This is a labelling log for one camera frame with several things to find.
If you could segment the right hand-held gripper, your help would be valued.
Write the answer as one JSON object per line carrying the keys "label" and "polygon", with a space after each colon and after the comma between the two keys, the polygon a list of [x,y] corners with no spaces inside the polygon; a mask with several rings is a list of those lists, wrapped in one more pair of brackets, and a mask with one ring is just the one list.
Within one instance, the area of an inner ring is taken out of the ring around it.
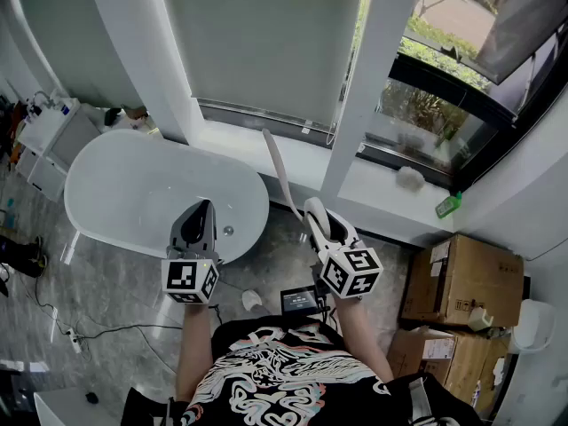
{"label": "right hand-held gripper", "polygon": [[340,299],[370,294],[383,273],[376,251],[359,238],[353,225],[334,211],[315,217],[305,214],[310,244],[317,260],[312,266],[316,290]]}

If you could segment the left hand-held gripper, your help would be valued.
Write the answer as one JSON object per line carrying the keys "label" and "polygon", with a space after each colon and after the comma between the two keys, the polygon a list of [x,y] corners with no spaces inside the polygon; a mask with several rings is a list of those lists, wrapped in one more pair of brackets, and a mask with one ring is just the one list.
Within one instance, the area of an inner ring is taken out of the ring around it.
{"label": "left hand-held gripper", "polygon": [[216,240],[212,201],[196,202],[176,219],[167,258],[162,260],[162,291],[172,300],[181,304],[209,303],[219,279]]}

